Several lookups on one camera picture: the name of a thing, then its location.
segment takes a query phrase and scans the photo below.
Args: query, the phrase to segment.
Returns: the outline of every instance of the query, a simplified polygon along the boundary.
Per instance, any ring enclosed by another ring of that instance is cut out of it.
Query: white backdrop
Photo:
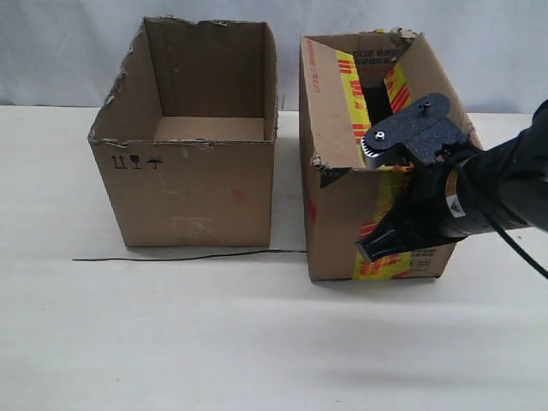
[[[425,32],[469,111],[548,98],[545,0],[0,0],[0,104],[101,105],[141,17],[167,14],[268,21],[284,110],[297,109],[302,34],[380,27]]]

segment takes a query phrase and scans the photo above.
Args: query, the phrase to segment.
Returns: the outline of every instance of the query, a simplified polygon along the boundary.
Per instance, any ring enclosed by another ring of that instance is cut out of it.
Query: black wire on table
[[[464,185],[464,188],[467,189],[468,194],[470,195],[470,198],[472,199],[472,202],[474,203],[474,206],[478,209],[478,211],[481,213],[483,218],[489,223],[489,225],[491,225],[491,227],[497,232],[497,234],[500,235],[503,238],[503,240],[505,240],[506,243],[516,253],[518,253],[520,257],[522,257],[525,261],[527,261],[528,264],[532,266],[532,268],[534,268],[542,277],[548,279],[548,271],[542,265],[540,265],[533,257],[531,257],[527,251],[521,248],[521,246],[517,242],[515,242],[515,240],[512,237],[510,237],[508,233],[506,233],[503,227],[501,227],[501,225],[497,223],[497,220],[488,211],[483,209],[481,205],[481,201],[478,199],[478,196],[474,189],[474,186],[470,182],[468,175],[462,169],[462,167],[451,158],[444,158],[444,160],[447,162],[447,164],[449,164],[459,173],[459,177],[461,177],[462,179],[462,184]]]
[[[197,257],[182,257],[176,259],[132,259],[126,257],[104,257],[97,259],[72,259],[73,261],[87,261],[87,262],[99,262],[99,261],[143,261],[143,262],[170,262],[170,261],[193,261],[196,259],[218,259],[221,257],[241,257],[244,255],[255,254],[290,254],[290,253],[306,253],[306,250],[254,250],[254,251],[242,251],[239,253],[226,253],[226,254],[207,254],[199,255]]]

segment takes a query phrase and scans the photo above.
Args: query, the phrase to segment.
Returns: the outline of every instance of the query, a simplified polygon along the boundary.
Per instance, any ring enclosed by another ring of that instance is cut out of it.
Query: white table
[[[0,109],[0,409],[548,409],[548,282],[496,235],[437,281],[311,284],[304,254],[127,251],[86,142],[95,109]],[[530,116],[473,115],[486,147]],[[273,247],[304,247],[297,116]],[[513,233],[544,266],[548,235]]]

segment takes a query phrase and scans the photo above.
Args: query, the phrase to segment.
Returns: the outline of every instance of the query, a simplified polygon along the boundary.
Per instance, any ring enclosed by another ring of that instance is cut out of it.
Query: open cardboard box
[[[479,144],[474,127],[421,34],[311,36],[301,40],[300,144],[312,280],[439,277],[454,245],[368,263],[355,243],[402,191],[406,170],[367,170],[360,141],[372,124],[430,92],[451,101],[450,119]]]
[[[266,23],[145,18],[89,143],[127,246],[268,246],[277,58]]]

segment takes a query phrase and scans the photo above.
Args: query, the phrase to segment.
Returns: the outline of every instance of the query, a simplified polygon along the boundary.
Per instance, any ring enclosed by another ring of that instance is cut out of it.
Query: black cable
[[[226,254],[207,254],[199,255],[197,257],[183,257],[179,259],[131,259],[125,257],[104,257],[98,259],[72,259],[73,261],[87,261],[87,262],[98,262],[98,261],[143,261],[143,262],[170,262],[170,261],[193,261],[196,259],[217,259],[220,257],[240,257],[242,255],[254,255],[254,254],[289,254],[289,253],[306,253],[306,250],[278,250],[278,249],[268,249],[268,250],[255,250],[255,251],[242,251],[239,253],[226,253]]]
[[[533,257],[529,255],[527,251],[525,251],[521,246],[515,242],[515,240],[506,233],[506,231],[501,227],[499,223],[497,223],[497,220],[493,218],[493,216],[483,209],[481,206],[481,202],[478,200],[478,197],[476,196],[476,192],[474,189],[474,185],[468,178],[468,175],[466,172],[462,169],[462,167],[452,160],[451,158],[444,157],[444,160],[447,164],[452,166],[458,173],[459,177],[462,179],[462,184],[464,185],[464,188],[467,189],[468,194],[470,195],[470,199],[474,203],[474,206],[478,209],[478,211],[481,213],[483,218],[491,225],[491,227],[499,234],[503,240],[506,241],[506,243],[516,252],[519,254],[520,257],[522,257],[525,261],[528,262],[532,268],[534,268],[536,271],[539,272],[539,274],[546,278],[548,280],[548,271],[540,265]]]

